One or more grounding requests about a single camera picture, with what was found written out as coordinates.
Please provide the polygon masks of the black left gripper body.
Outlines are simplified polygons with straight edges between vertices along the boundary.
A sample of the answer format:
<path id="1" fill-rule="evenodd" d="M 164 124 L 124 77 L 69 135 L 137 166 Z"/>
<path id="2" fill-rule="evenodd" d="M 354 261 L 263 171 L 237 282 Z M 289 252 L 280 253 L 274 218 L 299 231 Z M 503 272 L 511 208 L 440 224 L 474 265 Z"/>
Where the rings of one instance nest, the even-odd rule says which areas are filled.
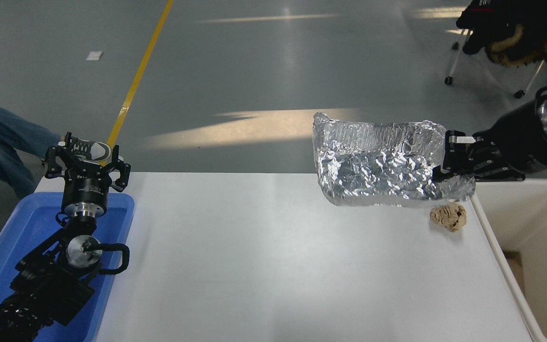
<path id="1" fill-rule="evenodd" d="M 96 208 L 107 209 L 109 186 L 112 184 L 109 175 L 95 173 L 82 175 L 78 171 L 69 169 L 65 172 L 64 180 L 63 209 L 70 209 L 80 203 L 93 204 Z"/>

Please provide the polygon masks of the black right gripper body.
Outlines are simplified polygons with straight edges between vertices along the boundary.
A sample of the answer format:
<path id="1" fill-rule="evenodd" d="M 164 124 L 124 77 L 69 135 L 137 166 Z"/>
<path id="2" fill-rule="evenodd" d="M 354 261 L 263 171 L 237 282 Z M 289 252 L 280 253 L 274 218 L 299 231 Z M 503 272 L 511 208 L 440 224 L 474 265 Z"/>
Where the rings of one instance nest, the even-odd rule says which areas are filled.
<path id="1" fill-rule="evenodd" d="M 501 153 L 501 160 L 493 164 L 525 175 L 547 170 L 547 97 L 502 115 L 488 130 Z"/>

